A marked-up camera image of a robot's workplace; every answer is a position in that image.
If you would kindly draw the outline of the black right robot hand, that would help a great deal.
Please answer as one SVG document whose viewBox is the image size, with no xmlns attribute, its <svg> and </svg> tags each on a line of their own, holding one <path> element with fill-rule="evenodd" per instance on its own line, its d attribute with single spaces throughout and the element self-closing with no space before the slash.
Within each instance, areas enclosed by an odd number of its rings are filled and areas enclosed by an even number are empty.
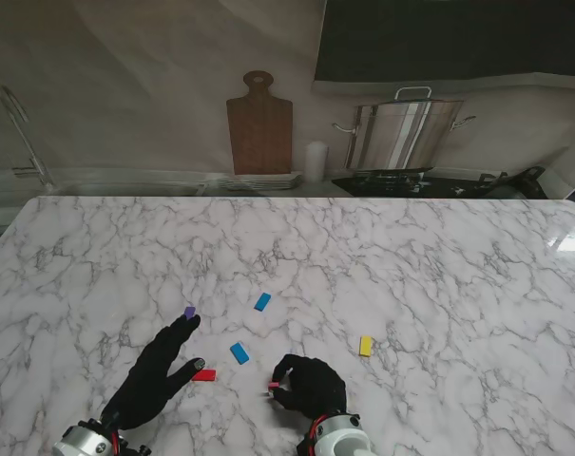
<svg viewBox="0 0 575 456">
<path fill-rule="evenodd" d="M 345 413 L 346 385 L 327 363 L 318 359 L 285 354 L 275 366 L 272 381 L 287 379 L 289 389 L 273 389 L 273 398 L 284 408 L 315 420 L 323 415 Z"/>
</svg>

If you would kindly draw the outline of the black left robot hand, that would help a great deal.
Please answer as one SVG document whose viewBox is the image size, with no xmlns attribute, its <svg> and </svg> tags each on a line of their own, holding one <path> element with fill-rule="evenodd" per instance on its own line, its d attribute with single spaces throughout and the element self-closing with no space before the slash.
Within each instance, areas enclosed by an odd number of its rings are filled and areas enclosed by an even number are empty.
<svg viewBox="0 0 575 456">
<path fill-rule="evenodd" d="M 182 315 L 162 328 L 145 346 L 125 381 L 101 413 L 101 422 L 112 429 L 138 428 L 160 414 L 165 405 L 205 367 L 199 357 L 170 374 L 182 345 L 199 327 L 201 318 Z"/>
</svg>

